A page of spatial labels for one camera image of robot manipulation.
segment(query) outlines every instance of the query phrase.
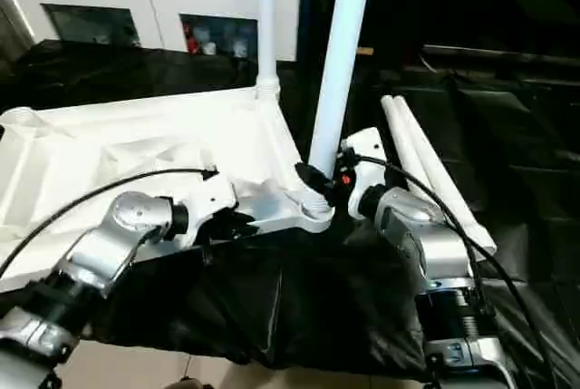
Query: black plastic sheet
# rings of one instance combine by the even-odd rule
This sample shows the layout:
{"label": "black plastic sheet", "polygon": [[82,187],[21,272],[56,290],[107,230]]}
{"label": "black plastic sheet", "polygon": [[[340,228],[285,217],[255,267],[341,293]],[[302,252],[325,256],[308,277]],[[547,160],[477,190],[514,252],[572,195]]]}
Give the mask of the black plastic sheet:
{"label": "black plastic sheet", "polygon": [[[35,47],[15,71],[0,86],[3,110],[245,86],[256,75],[253,64],[225,58],[59,43]],[[292,64],[281,64],[279,73],[281,106],[305,154],[317,76]],[[379,99],[388,92],[406,95],[497,241],[501,264],[549,344],[560,387],[580,387],[578,90],[407,78],[387,84],[359,67],[344,132],[378,126],[394,158]],[[324,234],[288,230],[213,252],[210,267],[198,249],[134,267],[98,316],[92,337],[242,364],[425,377],[413,304],[418,279],[411,262],[370,223],[355,223],[339,210]],[[512,366],[545,387],[520,310],[493,269],[483,268]],[[3,305],[16,299],[5,296]]]}

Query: robotic arm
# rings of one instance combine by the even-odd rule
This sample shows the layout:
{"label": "robotic arm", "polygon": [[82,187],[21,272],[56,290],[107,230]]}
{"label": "robotic arm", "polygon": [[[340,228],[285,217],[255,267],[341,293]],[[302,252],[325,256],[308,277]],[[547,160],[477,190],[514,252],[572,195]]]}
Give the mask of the robotic arm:
{"label": "robotic arm", "polygon": [[139,192],[117,197],[101,225],[85,232],[51,274],[0,320],[0,389],[56,389],[53,369],[65,363],[82,330],[105,304],[140,248],[177,235],[193,242],[214,214],[236,206],[231,183],[216,175],[185,203]]}
{"label": "robotic arm", "polygon": [[[415,303],[427,364],[436,381],[427,387],[516,389],[495,318],[471,275],[465,245],[441,209],[402,188],[388,188],[384,166],[357,159],[385,160],[376,129],[355,133],[343,141],[341,150],[343,171],[353,171],[348,179],[354,182],[349,214],[371,220],[389,242],[411,255],[423,279],[424,290]],[[332,185],[324,182],[322,173],[304,164],[297,169],[307,184],[315,182],[314,190],[331,193]]]}

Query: tiled floor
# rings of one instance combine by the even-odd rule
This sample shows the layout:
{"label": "tiled floor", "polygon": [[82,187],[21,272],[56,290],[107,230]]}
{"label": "tiled floor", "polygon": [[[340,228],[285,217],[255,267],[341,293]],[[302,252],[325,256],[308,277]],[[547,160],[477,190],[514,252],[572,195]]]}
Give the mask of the tiled floor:
{"label": "tiled floor", "polygon": [[64,389],[162,389],[184,374],[216,389],[420,389],[415,382],[303,368],[270,371],[226,359],[83,342],[58,370]]}

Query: cabinet door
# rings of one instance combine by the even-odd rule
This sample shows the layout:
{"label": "cabinet door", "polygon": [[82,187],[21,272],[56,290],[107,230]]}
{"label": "cabinet door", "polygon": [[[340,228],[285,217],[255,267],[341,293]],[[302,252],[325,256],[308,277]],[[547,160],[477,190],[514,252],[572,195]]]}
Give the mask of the cabinet door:
{"label": "cabinet door", "polygon": [[[253,58],[258,0],[152,0],[165,49]],[[276,58],[295,60],[299,0],[275,0]]]}
{"label": "cabinet door", "polygon": [[44,39],[160,48],[150,0],[15,0],[27,27]]}

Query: white tube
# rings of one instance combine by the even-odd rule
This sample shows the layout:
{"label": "white tube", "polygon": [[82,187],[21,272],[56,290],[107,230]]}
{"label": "white tube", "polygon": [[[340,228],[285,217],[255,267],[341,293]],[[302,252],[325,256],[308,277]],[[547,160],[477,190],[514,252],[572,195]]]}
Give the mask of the white tube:
{"label": "white tube", "polygon": [[[407,131],[407,127],[403,123],[403,118],[400,116],[399,110],[395,105],[392,96],[384,96],[381,99],[381,105],[385,115],[387,116],[389,130],[391,131],[391,136],[395,143],[395,148],[397,149],[402,167],[431,188],[429,178],[427,177],[425,169],[423,169],[421,159],[413,146],[411,134]],[[419,187],[411,182],[407,183],[409,184],[409,190],[411,190],[413,194],[430,201],[429,196],[420,190]]]}
{"label": "white tube", "polygon": [[276,0],[259,0],[258,3],[258,98],[276,97],[280,92],[276,74]]}
{"label": "white tube", "polygon": [[366,0],[336,0],[308,162],[331,178]]}
{"label": "white tube", "polygon": [[495,242],[488,231],[476,221],[469,206],[457,189],[455,182],[447,173],[437,152],[433,149],[429,139],[415,119],[409,105],[401,96],[393,98],[392,102],[398,109],[402,124],[405,125],[411,135],[413,147],[420,158],[423,169],[427,173],[433,190],[457,217],[468,236],[487,251],[495,253],[497,248]]}

